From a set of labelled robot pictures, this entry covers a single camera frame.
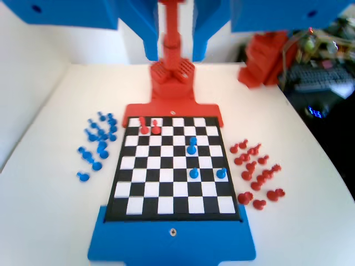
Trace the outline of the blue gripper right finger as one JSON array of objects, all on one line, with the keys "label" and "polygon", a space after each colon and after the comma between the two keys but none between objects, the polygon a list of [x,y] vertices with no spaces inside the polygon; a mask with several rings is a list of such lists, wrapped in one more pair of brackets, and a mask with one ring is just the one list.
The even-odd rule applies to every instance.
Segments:
[{"label": "blue gripper right finger", "polygon": [[204,60],[209,39],[227,22],[231,32],[324,28],[354,1],[194,1],[192,60]]}]

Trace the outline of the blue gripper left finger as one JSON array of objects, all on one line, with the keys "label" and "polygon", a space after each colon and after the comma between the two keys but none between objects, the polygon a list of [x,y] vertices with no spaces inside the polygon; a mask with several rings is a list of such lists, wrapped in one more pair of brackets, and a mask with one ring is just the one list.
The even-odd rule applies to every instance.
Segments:
[{"label": "blue gripper left finger", "polygon": [[122,20],[142,39],[147,59],[158,60],[157,1],[12,0],[4,4],[28,24],[117,30]]}]

